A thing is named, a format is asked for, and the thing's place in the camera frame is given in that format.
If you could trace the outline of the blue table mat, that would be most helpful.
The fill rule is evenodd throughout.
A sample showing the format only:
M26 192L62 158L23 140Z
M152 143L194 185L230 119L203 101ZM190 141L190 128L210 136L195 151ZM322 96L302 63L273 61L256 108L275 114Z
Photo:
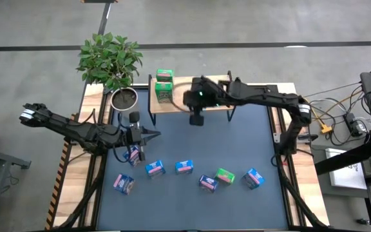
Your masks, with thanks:
M99 230L285 229L287 217L278 170L271 164L274 146L266 107L236 109L229 122L224 111L204 113L204 125L192 126L186 113L157 116L147 111L148 92L138 93L140 124L161 135L145 147L145 163L121 163L124 148L108 153L100 199ZM166 173L149 178L145 165L161 160ZM192 160L192 173L176 174L175 163ZM214 193L202 189L202 175L214 179L218 168L235 174ZM251 168L265 179L249 189L242 177ZM129 195L113 187L119 174L135 183Z

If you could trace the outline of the wooden shelf with black legs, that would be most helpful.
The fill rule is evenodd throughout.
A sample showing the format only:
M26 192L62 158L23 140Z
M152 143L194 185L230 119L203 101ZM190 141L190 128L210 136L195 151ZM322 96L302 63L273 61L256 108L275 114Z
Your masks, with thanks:
M218 81L231 81L233 79L232 73L230 70L227 71L225 75L207 75L208 79L212 80L215 83ZM157 100L157 94L155 93L155 86L157 83L157 78L152 77L151 74L148 75L148 112L151 117L151 121L155 126L156 116L161 113L178 113L182 111L188 111L188 108L184 106L183 103L183 94L186 90L191 88L193 76L186 77L174 77L173 78L173 102L180 107L178 109L176 106L168 103L159 103ZM227 107L227 106L216 106L212 108L206 108L204 111L218 111L225 110L227 113L227 120L230 122L233 118L236 107Z

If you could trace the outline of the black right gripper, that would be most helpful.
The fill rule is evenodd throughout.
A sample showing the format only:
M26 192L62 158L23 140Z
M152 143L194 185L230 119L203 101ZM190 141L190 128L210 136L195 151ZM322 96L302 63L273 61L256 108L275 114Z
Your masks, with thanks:
M191 88L183 94L183 103L189 108L218 106L218 85L207 77L193 77Z

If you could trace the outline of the Rice Krispies cereal box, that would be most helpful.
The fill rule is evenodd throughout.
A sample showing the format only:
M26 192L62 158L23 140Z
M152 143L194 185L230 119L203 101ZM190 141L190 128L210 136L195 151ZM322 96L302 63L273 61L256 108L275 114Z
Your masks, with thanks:
M165 167L161 160L157 160L145 165L145 170L149 178L155 178L158 175L163 175L166 173Z
M194 164L192 160L184 160L175 163L176 174L192 173L194 170Z
M242 180L249 189L258 188L265 182L265 179L254 168L247 171Z

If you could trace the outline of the black support beam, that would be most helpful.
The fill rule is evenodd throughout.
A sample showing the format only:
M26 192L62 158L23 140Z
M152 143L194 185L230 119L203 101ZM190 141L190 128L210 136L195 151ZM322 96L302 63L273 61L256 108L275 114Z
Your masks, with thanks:
M371 130L367 143L315 164L317 175L330 173L371 157Z

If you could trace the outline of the Frosted Flakes cereal box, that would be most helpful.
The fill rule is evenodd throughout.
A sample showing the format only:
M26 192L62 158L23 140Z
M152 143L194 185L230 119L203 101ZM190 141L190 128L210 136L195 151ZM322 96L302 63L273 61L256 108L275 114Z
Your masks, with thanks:
M210 193L214 193L218 187L218 181L207 175L202 175L198 181L198 185Z
M122 194L129 195L134 183L135 180L132 177L120 173L114 181L113 187Z
M126 151L123 154L123 157L125 159L128 159L128 163L132 167L135 167L136 165L138 165L139 163L141 163L141 160L140 160L140 148L138 146L132 146L130 148L130 150L131 150L131 152Z

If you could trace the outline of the green plant in white pot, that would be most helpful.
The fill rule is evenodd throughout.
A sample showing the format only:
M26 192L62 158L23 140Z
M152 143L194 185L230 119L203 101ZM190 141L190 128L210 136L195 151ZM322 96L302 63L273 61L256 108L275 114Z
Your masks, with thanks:
M138 48L136 41L109 32L93 34L78 54L75 69L82 73L82 80L111 90L111 106L120 112L133 111L137 106L138 95L131 85L142 66L143 54Z

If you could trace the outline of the black power adapter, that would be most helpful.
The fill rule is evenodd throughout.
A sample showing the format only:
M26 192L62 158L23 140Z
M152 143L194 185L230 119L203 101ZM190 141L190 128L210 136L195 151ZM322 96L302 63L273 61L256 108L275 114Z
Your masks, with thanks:
M354 116L353 113L347 113L343 118L352 137L362 136L362 134L366 132L363 124Z

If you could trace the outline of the white board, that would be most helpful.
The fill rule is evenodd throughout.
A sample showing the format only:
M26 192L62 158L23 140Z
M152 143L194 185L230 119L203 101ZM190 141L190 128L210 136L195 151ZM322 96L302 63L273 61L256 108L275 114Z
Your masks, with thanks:
M334 187L367 189L361 163L351 164L345 168L329 173L330 184Z

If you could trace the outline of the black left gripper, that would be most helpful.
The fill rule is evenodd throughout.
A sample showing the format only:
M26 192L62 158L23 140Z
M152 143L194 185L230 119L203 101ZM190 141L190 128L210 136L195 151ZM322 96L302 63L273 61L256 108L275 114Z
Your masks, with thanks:
M149 130L136 124L134 126L123 126L123 128L125 129L123 141L126 147L134 145L146 146L151 139L161 134L160 131Z

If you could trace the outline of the Apple Jacks cereal box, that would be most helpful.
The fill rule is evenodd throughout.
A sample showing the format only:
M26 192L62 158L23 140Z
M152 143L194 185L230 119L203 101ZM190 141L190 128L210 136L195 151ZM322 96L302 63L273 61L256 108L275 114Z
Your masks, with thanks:
M230 171L227 171L226 169L218 168L214 178L218 181L230 185L235 180L235 174L231 173Z
M157 82L173 82L174 70L158 69L156 72Z
M155 93L158 103L170 103L173 99L173 83L156 82Z

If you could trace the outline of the yellow black hazard tape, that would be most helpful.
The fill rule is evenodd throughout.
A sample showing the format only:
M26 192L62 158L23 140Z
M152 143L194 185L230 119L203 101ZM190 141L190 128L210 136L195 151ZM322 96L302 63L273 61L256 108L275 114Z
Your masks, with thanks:
M48 214L47 214L46 223L44 226L45 231L52 229L54 227L55 214L57 212L59 199L61 197L62 185L63 185L65 174L66 174L66 162L68 161L70 157L71 147L72 145L69 142L65 142L62 147L59 167L57 170L57 174L55 176L55 183L53 185L52 197L50 200L50 205L48 207Z

